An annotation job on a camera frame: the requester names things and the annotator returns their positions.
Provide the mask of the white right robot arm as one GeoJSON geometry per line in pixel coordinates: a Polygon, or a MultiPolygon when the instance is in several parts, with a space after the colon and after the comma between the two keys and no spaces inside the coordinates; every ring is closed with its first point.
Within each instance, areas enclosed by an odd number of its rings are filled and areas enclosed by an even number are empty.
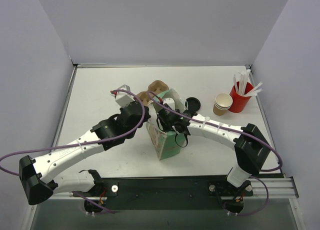
{"type": "Polygon", "coordinates": [[[161,109],[157,113],[157,123],[166,132],[175,131],[184,136],[204,137],[220,143],[235,152],[236,164],[227,174],[226,180],[239,188],[250,177],[259,174],[271,150],[261,131],[254,124],[247,126],[226,125],[211,120],[199,113],[191,114],[161,109]]]}

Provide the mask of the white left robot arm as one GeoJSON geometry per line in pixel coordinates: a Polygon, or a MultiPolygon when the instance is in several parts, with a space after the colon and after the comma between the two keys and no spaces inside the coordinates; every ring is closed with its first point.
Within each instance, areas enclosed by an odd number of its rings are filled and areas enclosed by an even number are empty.
{"type": "Polygon", "coordinates": [[[92,196],[101,193],[97,172],[82,170],[69,176],[63,171],[86,158],[121,145],[134,137],[136,130],[150,118],[149,108],[134,101],[120,113],[100,121],[66,148],[19,160],[18,176],[30,205],[40,204],[58,193],[81,191],[92,196]]]}

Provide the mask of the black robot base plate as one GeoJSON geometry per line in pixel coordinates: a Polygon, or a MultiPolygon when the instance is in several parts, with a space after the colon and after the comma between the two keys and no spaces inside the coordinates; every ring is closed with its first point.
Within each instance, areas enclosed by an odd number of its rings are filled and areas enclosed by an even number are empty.
{"type": "Polygon", "coordinates": [[[112,211],[120,210],[219,210],[222,203],[251,197],[247,187],[234,187],[226,175],[100,178],[81,195],[112,211]]]}

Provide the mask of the green paper takeout bag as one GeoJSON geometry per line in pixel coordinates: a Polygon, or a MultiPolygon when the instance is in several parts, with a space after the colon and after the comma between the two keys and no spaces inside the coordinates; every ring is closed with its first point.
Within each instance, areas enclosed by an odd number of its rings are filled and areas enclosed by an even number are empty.
{"type": "MultiPolygon", "coordinates": [[[[187,110],[185,101],[182,101],[178,92],[175,89],[168,89],[157,94],[160,98],[173,98],[175,101],[175,110],[180,113],[187,110]]],[[[187,145],[186,138],[183,134],[177,134],[175,131],[163,132],[156,123],[159,106],[150,100],[147,104],[149,108],[149,118],[146,123],[146,129],[150,136],[151,142],[155,148],[158,159],[164,160],[178,155],[183,147],[187,145]]]]}

